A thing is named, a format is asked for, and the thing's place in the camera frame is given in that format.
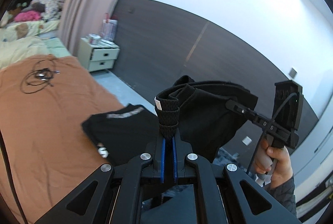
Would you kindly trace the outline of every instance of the dark sleeve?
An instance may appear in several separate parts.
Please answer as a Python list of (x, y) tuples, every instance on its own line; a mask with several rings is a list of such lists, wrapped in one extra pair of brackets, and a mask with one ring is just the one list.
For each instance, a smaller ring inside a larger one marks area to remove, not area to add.
[(270, 189), (269, 185), (267, 185), (265, 189), (273, 198), (275, 198), (279, 203), (281, 203), (284, 208), (286, 208), (294, 216), (296, 216), (294, 176), (292, 176), (288, 181), (274, 189)]

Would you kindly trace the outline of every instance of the person's arm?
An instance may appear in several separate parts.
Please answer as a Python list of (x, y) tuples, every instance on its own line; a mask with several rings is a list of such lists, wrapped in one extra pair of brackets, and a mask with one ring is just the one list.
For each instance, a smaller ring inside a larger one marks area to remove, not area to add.
[[(272, 174), (271, 183), (266, 185), (264, 189), (296, 216), (294, 176), (287, 148), (278, 149), (269, 147), (266, 139), (263, 139), (260, 145), (266, 150), (268, 156), (278, 160)], [(255, 159), (253, 166), (255, 171), (260, 174), (265, 174), (271, 169), (271, 167), (265, 168), (258, 159)]]

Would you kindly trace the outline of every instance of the drawer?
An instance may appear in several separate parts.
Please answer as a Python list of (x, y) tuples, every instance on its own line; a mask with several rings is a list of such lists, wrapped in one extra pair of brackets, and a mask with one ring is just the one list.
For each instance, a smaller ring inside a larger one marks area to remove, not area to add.
[(94, 49), (91, 56), (91, 61), (115, 60), (118, 57), (118, 48), (103, 48)]
[(110, 69), (113, 67), (113, 64), (114, 60), (90, 62), (88, 71), (92, 72), (97, 70)]

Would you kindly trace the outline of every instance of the triangular cutout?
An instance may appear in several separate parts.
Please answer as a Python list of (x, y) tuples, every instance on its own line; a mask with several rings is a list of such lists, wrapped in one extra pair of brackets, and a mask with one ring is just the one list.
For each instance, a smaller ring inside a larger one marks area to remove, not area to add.
[(87, 211), (87, 208), (89, 206), (91, 198), (93, 197), (97, 185), (97, 181), (92, 181), (90, 185), (88, 185), (66, 206), (66, 209), (77, 213), (80, 216), (83, 216)]
[(272, 205), (264, 199), (248, 182), (242, 180), (239, 182), (247, 203), (251, 208), (251, 212), (254, 215), (259, 215), (272, 208)]

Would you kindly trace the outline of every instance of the black cable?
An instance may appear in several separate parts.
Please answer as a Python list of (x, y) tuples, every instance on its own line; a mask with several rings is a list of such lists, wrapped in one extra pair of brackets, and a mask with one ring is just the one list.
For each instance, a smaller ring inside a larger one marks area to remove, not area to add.
[(276, 112), (274, 113), (274, 115), (272, 116), (271, 120), (267, 123), (265, 129), (263, 130), (260, 138), (259, 138), (259, 141), (254, 149), (254, 153), (252, 155), (252, 158), (251, 158), (251, 161), (250, 161), (250, 164), (249, 166), (247, 167), (247, 170), (246, 170), (246, 174), (249, 175), (249, 172), (250, 172), (250, 168), (253, 164), (253, 161), (254, 161), (254, 157), (255, 157), (255, 154), (257, 153), (257, 150), (259, 148), (259, 145), (260, 145), (260, 142), (262, 140), (262, 138), (266, 135), (266, 132), (267, 130), (271, 127), (272, 123), (274, 122), (275, 118), (277, 117), (277, 115), (279, 114), (279, 112), (282, 110), (282, 108), (286, 105), (286, 103), (294, 96), (297, 96), (297, 93), (291, 93), (284, 101), (283, 103), (279, 106), (279, 108), (276, 110)]
[(12, 190), (12, 194), (14, 196), (14, 200), (16, 202), (17, 207), (19, 208), (19, 211), (20, 211), (20, 214), (21, 214), (21, 216), (23, 218), (24, 224), (28, 224), (28, 220), (25, 217), (25, 214), (23, 212), (22, 206), (20, 204), (19, 198), (18, 198), (16, 190), (15, 190), (14, 181), (13, 181), (13, 175), (12, 175), (12, 172), (11, 172), (11, 169), (10, 169), (8, 154), (7, 154), (5, 142), (3, 140), (3, 136), (2, 136), (1, 131), (0, 131), (0, 149), (1, 149), (1, 152), (2, 152), (2, 157), (3, 157), (4, 162), (5, 162), (7, 177), (8, 177), (10, 189)]
[[(32, 71), (23, 78), (23, 80), (21, 81), (21, 84), (20, 84), (20, 91), (22, 93), (25, 93), (25, 94), (37, 93), (37, 92), (43, 90), (44, 88), (46, 88), (48, 85), (53, 87), (53, 85), (50, 83), (50, 80), (52, 80), (54, 78), (54, 74), (59, 73), (59, 71), (55, 70), (56, 64), (53, 60), (48, 60), (48, 61), (52, 62), (52, 64), (53, 64), (53, 71), (51, 71), (49, 68), (42, 68), (42, 69), (36, 70), (37, 65), (44, 61), (46, 61), (46, 60), (41, 60), (41, 61), (35, 63), (32, 68)], [(24, 85), (42, 86), (42, 87), (36, 91), (27, 92), (23, 88)]]

